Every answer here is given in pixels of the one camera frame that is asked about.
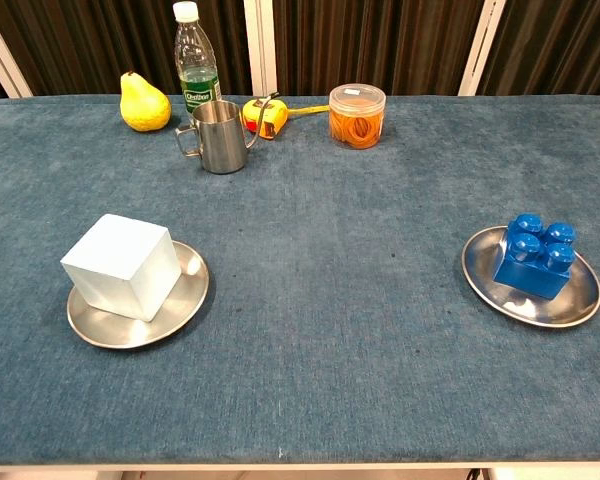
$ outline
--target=jar lid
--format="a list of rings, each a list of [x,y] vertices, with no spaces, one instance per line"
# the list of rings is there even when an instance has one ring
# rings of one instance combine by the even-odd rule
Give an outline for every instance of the jar lid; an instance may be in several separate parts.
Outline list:
[[[331,90],[329,108],[347,116],[370,116],[384,110],[387,100],[382,90],[364,83],[347,83]]]

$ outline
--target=pitcher handle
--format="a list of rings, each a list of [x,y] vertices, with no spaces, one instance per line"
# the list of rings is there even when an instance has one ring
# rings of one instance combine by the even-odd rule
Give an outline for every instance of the pitcher handle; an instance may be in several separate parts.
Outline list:
[[[256,127],[256,133],[253,135],[253,138],[249,140],[247,143],[247,150],[253,147],[253,144],[256,143],[256,140],[260,136],[260,127],[262,127],[262,119],[264,118],[264,109],[267,108],[267,104],[276,97],[279,97],[280,94],[278,92],[270,93],[267,98],[264,99],[262,103],[262,107],[260,107],[260,115],[258,116],[258,126]]]
[[[187,150],[180,141],[180,136],[184,135],[187,132],[194,132],[196,135],[196,139],[198,140],[197,148],[192,148],[191,150]],[[198,137],[198,129],[195,125],[180,125],[175,130],[176,134],[176,142],[178,142],[178,147],[180,147],[180,151],[185,157],[195,157],[196,155],[200,155],[200,139]]]

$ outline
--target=pear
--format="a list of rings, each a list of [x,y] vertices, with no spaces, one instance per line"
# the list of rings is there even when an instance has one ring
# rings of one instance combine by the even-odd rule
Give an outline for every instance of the pear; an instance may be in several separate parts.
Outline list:
[[[120,77],[123,120],[138,132],[160,130],[171,118],[171,103],[167,96],[137,73]]]

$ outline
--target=rubber band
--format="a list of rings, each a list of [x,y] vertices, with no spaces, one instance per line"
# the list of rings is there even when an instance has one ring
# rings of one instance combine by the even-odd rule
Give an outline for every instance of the rubber band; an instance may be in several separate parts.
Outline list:
[[[378,143],[380,139],[383,118],[384,112],[369,117],[348,117],[331,109],[329,131],[333,138],[353,148],[369,148]]]

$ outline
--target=tape measure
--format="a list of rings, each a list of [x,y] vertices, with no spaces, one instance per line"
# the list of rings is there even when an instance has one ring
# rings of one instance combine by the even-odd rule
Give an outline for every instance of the tape measure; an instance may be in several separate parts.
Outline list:
[[[258,117],[262,108],[260,99],[249,100],[242,107],[242,118],[244,126],[252,133],[258,128]],[[326,112],[329,105],[319,105],[306,108],[288,108],[282,100],[271,100],[264,109],[262,117],[262,127],[260,127],[260,136],[267,140],[273,140],[284,124],[287,123],[289,115],[308,115],[310,113]]]

